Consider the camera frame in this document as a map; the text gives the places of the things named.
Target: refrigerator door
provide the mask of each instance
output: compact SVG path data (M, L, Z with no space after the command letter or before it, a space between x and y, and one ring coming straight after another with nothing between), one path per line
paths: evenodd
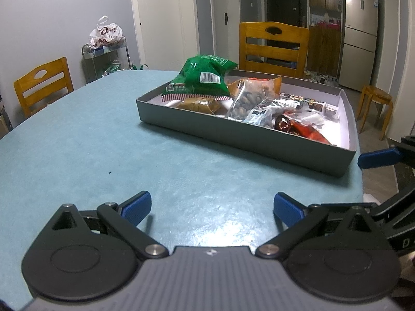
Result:
M345 25L376 36L378 33L378 7L375 6L375 0L346 0Z
M370 84L375 53L344 44L339 84L362 91Z
M344 43L367 51L375 52L376 50L376 36L347 27L344 30Z

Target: white plastic bag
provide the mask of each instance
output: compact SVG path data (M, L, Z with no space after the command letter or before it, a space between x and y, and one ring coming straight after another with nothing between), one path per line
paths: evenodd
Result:
M89 34L90 45L94 48L117 43L122 39L122 29L115 23L108 23L108 16L104 15L98 20L97 27Z

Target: brown package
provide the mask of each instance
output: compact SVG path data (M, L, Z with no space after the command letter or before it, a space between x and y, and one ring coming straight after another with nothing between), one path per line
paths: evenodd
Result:
M214 114L220 108L220 104L213 98L186 98L176 106L177 109Z
M231 84L228 85L228 90L229 93L231 94L231 97L233 99L236 98L236 96L238 95L239 91L241 90L243 83L245 81L250 81L252 83L255 83L258 85L258 88L260 89L263 86L269 86L271 87L273 85L274 88L274 93L280 94L280 90L281 90L281 83L282 83L282 78L281 76L278 78L273 78L273 79L264 79L264 80L260 80L258 78L241 78L240 80L237 80Z

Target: round table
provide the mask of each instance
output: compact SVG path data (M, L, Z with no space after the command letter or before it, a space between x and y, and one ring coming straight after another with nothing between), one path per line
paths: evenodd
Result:
M305 205L362 201L356 153L342 178L140 121L136 98L177 72L123 71L47 106L0 140L0 299L31 296L22 257L63 203L79 210L141 190L153 208L138 227L168 247L249 245L279 232L273 198Z

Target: gray ribbed panel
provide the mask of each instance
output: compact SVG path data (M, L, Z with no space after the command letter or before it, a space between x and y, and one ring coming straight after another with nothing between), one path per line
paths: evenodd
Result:
M389 299L336 304L297 287L281 263L254 257L248 247L177 247L144 263L124 289L87 305L35 300L25 311L378 311L400 310Z

